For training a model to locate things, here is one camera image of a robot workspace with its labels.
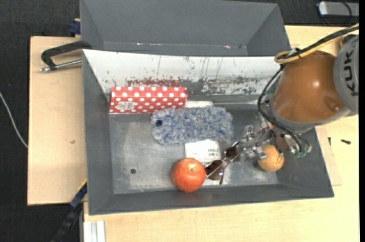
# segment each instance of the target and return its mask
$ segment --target metal clamp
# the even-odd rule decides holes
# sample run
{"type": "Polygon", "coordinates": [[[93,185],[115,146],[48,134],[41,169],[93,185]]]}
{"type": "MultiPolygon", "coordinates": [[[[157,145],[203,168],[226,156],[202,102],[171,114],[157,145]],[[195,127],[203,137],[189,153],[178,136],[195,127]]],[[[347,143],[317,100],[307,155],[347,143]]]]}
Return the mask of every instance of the metal clamp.
{"type": "Polygon", "coordinates": [[[74,43],[70,43],[70,44],[66,44],[66,45],[62,45],[62,46],[58,46],[58,47],[54,47],[54,48],[45,50],[44,52],[42,52],[42,55],[40,56],[40,58],[42,59],[42,61],[44,61],[44,63],[46,65],[48,65],[48,67],[41,68],[40,71],[54,71],[54,70],[57,70],[62,67],[72,66],[74,64],[81,63],[82,60],[79,59],[79,60],[73,60],[72,62],[55,64],[53,62],[53,60],[51,59],[51,57],[54,57],[56,55],[69,53],[71,51],[75,51],[78,49],[91,49],[91,45],[85,41],[77,41],[74,43]]]}

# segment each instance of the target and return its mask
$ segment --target blue fuzzy duster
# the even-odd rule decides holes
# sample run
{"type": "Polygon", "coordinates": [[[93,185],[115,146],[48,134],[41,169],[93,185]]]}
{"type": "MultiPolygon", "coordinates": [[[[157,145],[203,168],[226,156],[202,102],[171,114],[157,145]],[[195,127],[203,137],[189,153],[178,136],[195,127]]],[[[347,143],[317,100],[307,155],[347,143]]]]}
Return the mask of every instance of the blue fuzzy duster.
{"type": "Polygon", "coordinates": [[[233,117],[224,108],[168,108],[152,114],[152,136],[161,144],[185,144],[211,139],[230,141],[233,117]]]}

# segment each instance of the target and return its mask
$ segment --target red polka dot box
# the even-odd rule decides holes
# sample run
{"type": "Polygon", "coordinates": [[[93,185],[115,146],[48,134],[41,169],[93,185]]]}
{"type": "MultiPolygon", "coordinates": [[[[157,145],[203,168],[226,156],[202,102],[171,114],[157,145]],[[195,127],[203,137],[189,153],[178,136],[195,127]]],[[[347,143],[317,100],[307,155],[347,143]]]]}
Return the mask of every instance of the red polka dot box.
{"type": "Polygon", "coordinates": [[[184,87],[112,87],[110,113],[153,113],[165,108],[184,107],[184,87]]]}

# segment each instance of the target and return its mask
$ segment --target red apple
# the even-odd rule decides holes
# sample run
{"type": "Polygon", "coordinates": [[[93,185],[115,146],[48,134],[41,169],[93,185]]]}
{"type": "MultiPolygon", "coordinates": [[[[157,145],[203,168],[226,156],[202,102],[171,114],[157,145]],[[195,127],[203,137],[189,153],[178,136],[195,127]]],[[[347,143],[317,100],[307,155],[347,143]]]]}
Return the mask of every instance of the red apple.
{"type": "Polygon", "coordinates": [[[178,161],[172,171],[173,184],[181,191],[198,190],[205,180],[204,166],[194,158],[178,161]]]}

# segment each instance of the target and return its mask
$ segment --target sticker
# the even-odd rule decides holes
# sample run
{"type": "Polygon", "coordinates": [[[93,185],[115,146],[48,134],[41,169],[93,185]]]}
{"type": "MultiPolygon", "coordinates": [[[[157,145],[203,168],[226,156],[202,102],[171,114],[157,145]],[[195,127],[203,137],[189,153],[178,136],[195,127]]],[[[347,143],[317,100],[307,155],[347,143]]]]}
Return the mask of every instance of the sticker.
{"type": "Polygon", "coordinates": [[[219,143],[215,140],[202,140],[185,144],[185,157],[194,158],[201,163],[221,159],[219,143]]]}

